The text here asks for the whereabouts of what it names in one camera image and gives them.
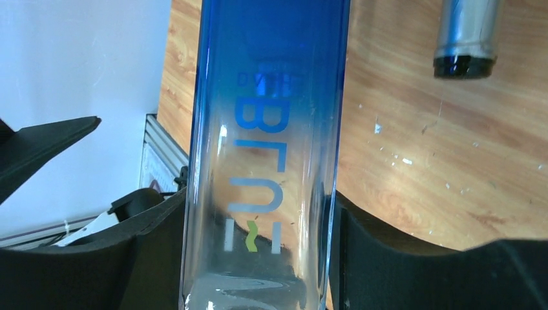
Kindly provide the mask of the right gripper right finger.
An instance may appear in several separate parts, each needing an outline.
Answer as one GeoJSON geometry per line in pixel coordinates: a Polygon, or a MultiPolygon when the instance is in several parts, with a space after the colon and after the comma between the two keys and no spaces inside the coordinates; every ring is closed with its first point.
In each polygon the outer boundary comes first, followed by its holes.
{"type": "Polygon", "coordinates": [[[334,309],[546,309],[547,242],[501,239],[457,251],[335,197],[334,309]]]}

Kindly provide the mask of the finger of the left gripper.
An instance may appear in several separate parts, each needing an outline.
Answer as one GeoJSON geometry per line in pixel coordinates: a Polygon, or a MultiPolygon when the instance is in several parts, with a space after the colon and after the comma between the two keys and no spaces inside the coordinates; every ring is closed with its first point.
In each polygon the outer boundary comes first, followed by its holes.
{"type": "Polygon", "coordinates": [[[89,116],[14,131],[1,121],[1,202],[52,158],[94,131],[101,119],[89,116]]]}

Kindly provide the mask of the blue square bottle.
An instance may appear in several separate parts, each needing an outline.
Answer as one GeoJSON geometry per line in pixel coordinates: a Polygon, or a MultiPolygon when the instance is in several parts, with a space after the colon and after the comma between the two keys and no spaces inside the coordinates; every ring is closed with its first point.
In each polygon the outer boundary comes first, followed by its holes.
{"type": "Polygon", "coordinates": [[[324,309],[349,1],[204,1],[184,309],[324,309]]]}

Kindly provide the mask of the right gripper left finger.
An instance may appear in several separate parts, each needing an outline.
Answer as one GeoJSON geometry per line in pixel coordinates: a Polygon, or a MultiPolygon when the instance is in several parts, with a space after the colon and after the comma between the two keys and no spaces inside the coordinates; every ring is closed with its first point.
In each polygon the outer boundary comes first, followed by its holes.
{"type": "Polygon", "coordinates": [[[178,309],[185,192],[64,247],[1,251],[2,309],[178,309]]]}

